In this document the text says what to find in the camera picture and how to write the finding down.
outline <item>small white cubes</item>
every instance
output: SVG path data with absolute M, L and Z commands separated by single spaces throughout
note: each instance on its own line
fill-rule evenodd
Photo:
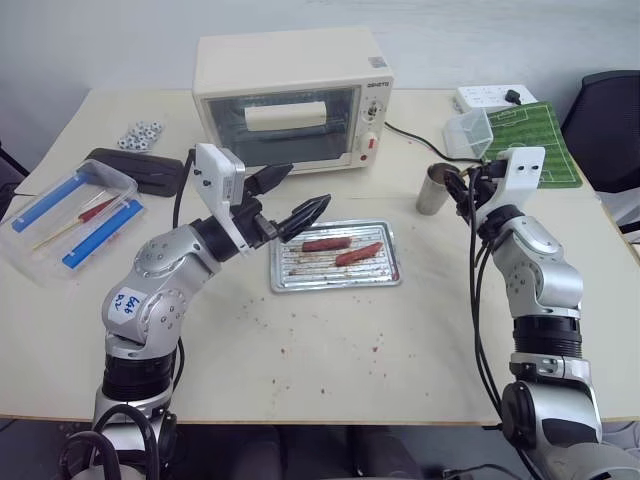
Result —
M 140 120 L 128 130 L 125 136 L 118 140 L 118 146 L 122 150 L 148 152 L 160 137 L 162 128 L 160 122 L 144 122 Z

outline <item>metal cup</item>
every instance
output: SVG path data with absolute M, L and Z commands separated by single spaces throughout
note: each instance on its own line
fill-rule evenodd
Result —
M 460 169 L 448 163 L 434 163 L 427 169 L 422 188 L 416 200 L 416 210 L 422 215 L 434 215 L 444 205 L 449 193 L 444 186 L 446 171 L 459 173 Z

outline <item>sausage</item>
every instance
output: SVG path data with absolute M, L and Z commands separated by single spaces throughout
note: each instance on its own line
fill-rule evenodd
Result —
M 336 257 L 336 267 L 344 267 L 359 260 L 364 260 L 365 258 L 375 257 L 381 248 L 382 242 L 376 242 L 371 245 L 367 245 L 366 247 L 359 248 L 358 250 L 352 250 L 338 255 Z
M 324 250 L 340 250 L 351 246 L 350 237 L 323 238 L 302 244 L 303 252 L 322 252 Z

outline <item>white wall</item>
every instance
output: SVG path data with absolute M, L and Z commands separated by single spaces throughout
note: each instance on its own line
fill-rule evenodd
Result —
M 524 83 L 561 117 L 584 75 L 640 68 L 638 0 L 1 0 L 0 139 L 33 168 L 87 89 L 189 88 L 201 35 L 354 24 L 398 87 Z

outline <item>toaster oven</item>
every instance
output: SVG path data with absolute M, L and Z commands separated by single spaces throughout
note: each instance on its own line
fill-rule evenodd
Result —
M 203 37 L 193 97 L 209 140 L 248 171 L 370 165 L 393 74 L 367 28 Z

